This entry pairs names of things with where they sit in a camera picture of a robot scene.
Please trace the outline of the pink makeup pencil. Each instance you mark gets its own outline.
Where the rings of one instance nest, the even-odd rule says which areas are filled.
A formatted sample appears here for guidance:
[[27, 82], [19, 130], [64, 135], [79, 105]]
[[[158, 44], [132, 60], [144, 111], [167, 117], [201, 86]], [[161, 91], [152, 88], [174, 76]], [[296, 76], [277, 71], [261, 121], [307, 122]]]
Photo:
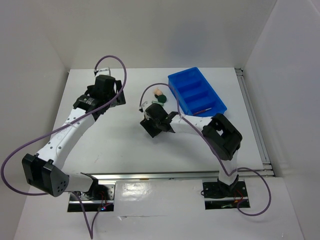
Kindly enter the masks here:
[[193, 116], [196, 116], [196, 115], [199, 115], [199, 114], [205, 113], [205, 112], [207, 112], [207, 111], [210, 111], [211, 109], [212, 109], [212, 107], [209, 107], [209, 108], [206, 108], [206, 109], [203, 109], [203, 110], [197, 111], [197, 112], [193, 113]]

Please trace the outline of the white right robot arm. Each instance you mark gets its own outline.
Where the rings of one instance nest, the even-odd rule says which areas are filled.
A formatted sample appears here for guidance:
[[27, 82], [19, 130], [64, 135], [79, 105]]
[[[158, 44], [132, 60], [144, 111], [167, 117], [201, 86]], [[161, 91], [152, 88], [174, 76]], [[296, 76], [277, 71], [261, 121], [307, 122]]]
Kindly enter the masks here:
[[162, 132], [199, 135], [219, 161], [220, 194], [230, 196], [235, 191], [239, 179], [238, 150], [243, 137], [223, 114], [200, 117], [176, 111], [167, 113], [161, 105], [147, 101], [140, 105], [139, 111], [144, 114], [140, 125], [153, 138]]

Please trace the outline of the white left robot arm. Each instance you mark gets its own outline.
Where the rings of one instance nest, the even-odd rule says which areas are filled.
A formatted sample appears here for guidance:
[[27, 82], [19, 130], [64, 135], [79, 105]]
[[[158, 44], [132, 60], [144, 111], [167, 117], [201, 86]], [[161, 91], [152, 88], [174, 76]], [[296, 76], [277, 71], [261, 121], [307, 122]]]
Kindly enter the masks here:
[[53, 196], [64, 192], [81, 192], [88, 200], [97, 197], [102, 187], [99, 181], [86, 173], [67, 174], [62, 168], [68, 155], [83, 134], [109, 108], [126, 103], [121, 80], [100, 74], [95, 83], [89, 85], [83, 95], [77, 98], [63, 124], [50, 141], [36, 154], [26, 154], [22, 166], [27, 183]]

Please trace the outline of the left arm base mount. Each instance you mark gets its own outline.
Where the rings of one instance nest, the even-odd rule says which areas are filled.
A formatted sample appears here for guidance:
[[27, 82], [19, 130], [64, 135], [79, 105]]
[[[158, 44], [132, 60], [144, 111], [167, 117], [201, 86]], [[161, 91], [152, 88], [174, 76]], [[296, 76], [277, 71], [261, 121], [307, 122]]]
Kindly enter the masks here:
[[[81, 199], [84, 210], [89, 213], [97, 212], [113, 212], [115, 203], [116, 193], [116, 182], [115, 181], [101, 181], [99, 182], [103, 187], [98, 190], [94, 196], [89, 196], [83, 192], [77, 192], [78, 198]], [[74, 194], [70, 194], [67, 212], [68, 213], [80, 213], [82, 212], [81, 204], [78, 198]]]

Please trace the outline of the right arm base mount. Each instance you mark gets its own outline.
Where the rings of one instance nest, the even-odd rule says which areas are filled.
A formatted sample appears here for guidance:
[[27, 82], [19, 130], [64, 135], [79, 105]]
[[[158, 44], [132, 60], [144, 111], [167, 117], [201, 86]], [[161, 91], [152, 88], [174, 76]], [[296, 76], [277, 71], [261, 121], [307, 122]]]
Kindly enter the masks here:
[[240, 208], [250, 208], [247, 186], [243, 180], [231, 192], [222, 192], [217, 181], [203, 182], [200, 194], [206, 210], [236, 209], [238, 204]]

